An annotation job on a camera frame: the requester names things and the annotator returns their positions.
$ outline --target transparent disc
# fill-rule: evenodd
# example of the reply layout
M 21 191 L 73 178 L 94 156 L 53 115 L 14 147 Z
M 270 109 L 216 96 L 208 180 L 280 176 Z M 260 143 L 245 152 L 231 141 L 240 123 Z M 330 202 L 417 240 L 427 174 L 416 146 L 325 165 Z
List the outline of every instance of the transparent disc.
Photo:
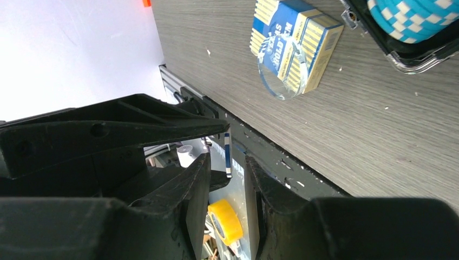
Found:
M 304 51 L 287 34 L 266 38 L 258 51 L 258 72 L 266 89 L 277 99 L 291 99 L 302 94 L 307 83 Z

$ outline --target orange object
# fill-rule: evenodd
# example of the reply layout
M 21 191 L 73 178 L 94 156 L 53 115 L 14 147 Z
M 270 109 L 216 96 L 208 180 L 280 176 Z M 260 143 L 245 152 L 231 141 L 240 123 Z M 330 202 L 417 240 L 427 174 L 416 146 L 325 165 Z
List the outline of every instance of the orange object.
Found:
M 239 222 L 238 215 L 236 215 L 236 212 L 234 212 L 234 209 L 226 199 L 221 199 L 209 205 L 207 212 L 211 217 L 215 233 L 218 234 L 225 245 L 229 246 L 242 238 L 241 222 Z
M 152 6 L 152 1 L 150 1 L 150 0 L 143 0 L 143 6 L 144 6 L 144 7 L 151 7 L 151 6 Z

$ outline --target poker chip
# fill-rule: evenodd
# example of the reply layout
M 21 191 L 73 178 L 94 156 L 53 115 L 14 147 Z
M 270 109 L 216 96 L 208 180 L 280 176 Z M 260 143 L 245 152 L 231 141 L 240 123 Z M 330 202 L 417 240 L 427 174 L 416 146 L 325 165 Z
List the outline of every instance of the poker chip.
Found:
M 450 0 L 422 0 L 418 1 L 418 3 L 426 10 L 445 19 L 454 20 L 459 16 L 459 6 L 456 6 Z
M 395 30 L 401 32 L 402 34 L 414 38 L 418 41 L 423 41 L 436 33 L 436 31 L 424 29 L 422 26 L 416 23 L 411 23 L 411 25 L 405 26 L 403 23 L 399 22 L 394 14 L 390 11 L 390 9 L 385 6 L 384 0 L 376 0 L 376 3 L 381 11 L 381 14 L 387 20 L 387 22 L 390 23 Z
M 383 1 L 385 3 L 385 6 L 389 8 L 391 13 L 394 14 L 394 17 L 405 26 L 417 24 L 417 25 L 422 26 L 426 30 L 433 31 L 433 33 L 436 33 L 447 26 L 447 25 L 431 23 L 427 21 L 426 19 L 423 19 L 419 15 L 415 14 L 412 11 L 404 14 L 399 10 L 399 8 L 397 7 L 397 4 L 394 3 L 393 0 L 380 0 L 380 1 Z
M 370 10 L 371 15 L 375 19 L 376 23 L 390 36 L 393 38 L 405 42 L 405 43 L 417 43 L 419 40 L 410 38 L 406 35 L 403 35 L 401 32 L 394 29 L 391 24 L 383 17 L 381 10 L 376 4 L 376 0 L 368 0 L 368 9 Z
M 459 18 L 457 0 L 368 0 L 376 23 L 405 43 L 429 39 Z
M 445 16 L 437 15 L 431 10 L 426 9 L 420 3 L 426 3 L 428 0 L 392 0 L 398 7 L 401 13 L 411 17 L 414 15 L 416 19 L 415 23 L 421 24 L 424 21 L 428 21 L 433 24 L 448 25 L 454 20 L 446 18 Z

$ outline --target table surface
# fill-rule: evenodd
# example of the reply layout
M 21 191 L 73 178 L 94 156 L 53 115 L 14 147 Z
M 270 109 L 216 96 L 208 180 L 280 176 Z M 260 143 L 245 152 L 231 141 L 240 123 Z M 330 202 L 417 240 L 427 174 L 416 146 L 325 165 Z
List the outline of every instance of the table surface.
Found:
M 308 0 L 340 19 L 339 0 Z M 265 90 L 249 42 L 255 0 L 157 0 L 166 66 L 354 196 L 429 196 L 459 209 L 459 58 L 395 71 L 346 28 L 319 87 Z

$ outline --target metal hinge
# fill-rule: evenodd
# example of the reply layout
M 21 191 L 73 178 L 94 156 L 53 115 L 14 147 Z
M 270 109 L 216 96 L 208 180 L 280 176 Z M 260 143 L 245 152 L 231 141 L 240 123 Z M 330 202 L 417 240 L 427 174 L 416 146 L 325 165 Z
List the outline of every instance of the metal hinge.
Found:
M 363 26 L 363 24 L 360 22 L 360 20 L 357 18 L 356 14 L 354 14 L 353 11 L 351 11 L 351 7 L 347 4 L 346 0 L 340 0 L 341 3 L 344 5 L 344 12 L 341 14 L 341 18 L 344 20 L 344 23 L 351 28 L 351 30 L 356 29 L 357 27 L 360 27 L 364 33 L 367 33 L 367 30 Z

